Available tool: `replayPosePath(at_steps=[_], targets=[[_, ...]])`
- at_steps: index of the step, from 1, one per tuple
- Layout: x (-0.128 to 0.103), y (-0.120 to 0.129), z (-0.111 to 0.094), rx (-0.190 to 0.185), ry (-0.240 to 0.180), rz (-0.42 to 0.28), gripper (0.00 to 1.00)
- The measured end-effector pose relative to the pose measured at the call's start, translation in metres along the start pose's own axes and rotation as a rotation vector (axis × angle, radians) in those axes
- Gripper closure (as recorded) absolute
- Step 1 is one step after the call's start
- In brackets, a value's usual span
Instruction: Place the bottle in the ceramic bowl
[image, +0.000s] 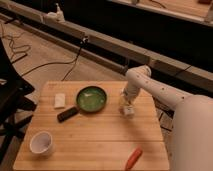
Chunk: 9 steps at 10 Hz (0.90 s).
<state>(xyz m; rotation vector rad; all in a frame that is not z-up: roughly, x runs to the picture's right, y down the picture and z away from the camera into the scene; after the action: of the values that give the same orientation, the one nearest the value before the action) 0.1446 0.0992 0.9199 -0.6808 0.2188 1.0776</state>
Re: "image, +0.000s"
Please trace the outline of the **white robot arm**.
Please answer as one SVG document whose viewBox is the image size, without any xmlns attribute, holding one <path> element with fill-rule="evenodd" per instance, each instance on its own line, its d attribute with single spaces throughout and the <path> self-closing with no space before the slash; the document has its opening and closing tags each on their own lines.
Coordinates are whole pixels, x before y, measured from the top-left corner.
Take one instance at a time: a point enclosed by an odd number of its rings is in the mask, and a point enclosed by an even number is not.
<svg viewBox="0 0 213 171">
<path fill-rule="evenodd" d="M 156 81 L 147 65 L 128 69 L 125 76 L 127 103 L 143 89 L 174 112 L 170 171 L 213 171 L 213 98 Z"/>
</svg>

